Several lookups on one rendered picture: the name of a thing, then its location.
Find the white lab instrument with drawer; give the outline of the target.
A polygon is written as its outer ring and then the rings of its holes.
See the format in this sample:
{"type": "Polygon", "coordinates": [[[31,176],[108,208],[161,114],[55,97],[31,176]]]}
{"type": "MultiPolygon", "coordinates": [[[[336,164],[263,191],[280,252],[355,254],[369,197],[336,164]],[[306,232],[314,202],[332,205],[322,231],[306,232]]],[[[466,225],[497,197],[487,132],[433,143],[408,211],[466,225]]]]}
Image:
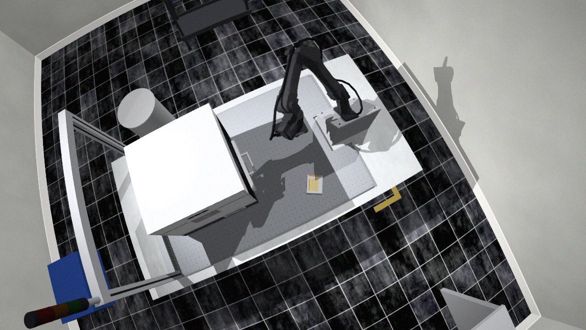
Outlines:
{"type": "Polygon", "coordinates": [[[239,153],[210,103],[127,145],[124,153],[147,235],[188,236],[259,203],[252,160],[239,153]]]}

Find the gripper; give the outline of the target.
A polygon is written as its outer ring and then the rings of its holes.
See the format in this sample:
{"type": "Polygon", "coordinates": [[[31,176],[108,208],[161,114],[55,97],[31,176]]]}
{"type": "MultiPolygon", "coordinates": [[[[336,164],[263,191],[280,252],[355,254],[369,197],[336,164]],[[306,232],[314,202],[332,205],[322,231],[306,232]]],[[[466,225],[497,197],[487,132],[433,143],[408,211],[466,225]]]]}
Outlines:
{"type": "Polygon", "coordinates": [[[301,124],[299,124],[299,126],[300,126],[300,130],[296,132],[295,138],[299,137],[301,134],[308,132],[308,128],[306,127],[304,120],[301,124]]]}

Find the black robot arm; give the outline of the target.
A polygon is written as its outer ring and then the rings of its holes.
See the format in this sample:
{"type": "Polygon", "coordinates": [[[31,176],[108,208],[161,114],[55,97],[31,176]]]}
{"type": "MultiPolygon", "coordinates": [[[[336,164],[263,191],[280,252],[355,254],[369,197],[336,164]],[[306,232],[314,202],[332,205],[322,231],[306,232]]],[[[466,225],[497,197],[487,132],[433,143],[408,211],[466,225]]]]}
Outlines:
{"type": "Polygon", "coordinates": [[[277,137],[282,136],[293,140],[296,133],[300,131],[304,113],[299,106],[297,96],[303,66],[306,66],[318,78],[328,97],[331,100],[336,100],[337,107],[333,109],[342,119],[348,122],[359,117],[358,113],[350,107],[350,94],[323,64],[320,49],[317,47],[298,47],[291,54],[282,96],[278,103],[277,112],[284,116],[281,122],[275,124],[274,134],[277,137]]]}

